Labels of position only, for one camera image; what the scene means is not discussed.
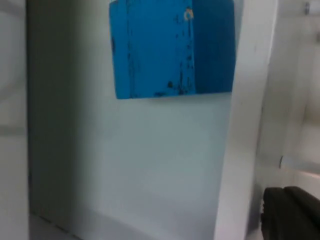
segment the black object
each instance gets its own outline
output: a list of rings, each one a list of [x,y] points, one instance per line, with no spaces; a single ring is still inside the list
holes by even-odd
[[[266,188],[261,230],[264,240],[320,240],[320,201],[299,187]]]

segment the blue block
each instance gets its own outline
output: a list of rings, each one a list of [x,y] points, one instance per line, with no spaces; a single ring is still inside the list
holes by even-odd
[[[109,16],[118,99],[231,92],[233,0],[116,0]]]

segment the white surface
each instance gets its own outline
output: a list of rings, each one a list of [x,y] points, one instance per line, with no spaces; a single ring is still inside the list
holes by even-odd
[[[311,0],[309,3],[309,15],[319,15],[320,14],[320,1]]]
[[[320,176],[320,164],[312,161],[305,161],[303,159],[293,158],[290,156],[283,156],[281,159],[280,167],[282,169],[291,169],[300,171],[307,174]]]
[[[108,3],[65,2],[30,4],[34,209],[86,240],[211,240],[230,94],[116,100]]]
[[[295,181],[279,164],[300,134],[306,103],[301,81],[310,80],[316,30],[305,20],[302,0],[244,2],[215,240],[261,239],[264,189]],[[293,107],[299,101],[302,108]]]
[[[28,239],[25,20],[0,1],[0,238]]]
[[[315,18],[314,23],[319,26],[320,18]],[[315,45],[313,50],[315,53],[313,75],[297,155],[305,161],[320,164],[320,46]]]

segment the white wall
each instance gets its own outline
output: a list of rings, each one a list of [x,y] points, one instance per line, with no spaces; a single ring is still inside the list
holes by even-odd
[[[30,9],[33,210],[85,240],[211,240],[231,95],[117,100],[108,3]]]
[[[25,1],[0,0],[0,234],[27,240]]]

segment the floor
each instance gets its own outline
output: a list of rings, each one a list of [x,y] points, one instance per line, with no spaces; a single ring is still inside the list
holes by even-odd
[[[30,240],[79,240],[44,221],[38,216],[30,216]]]

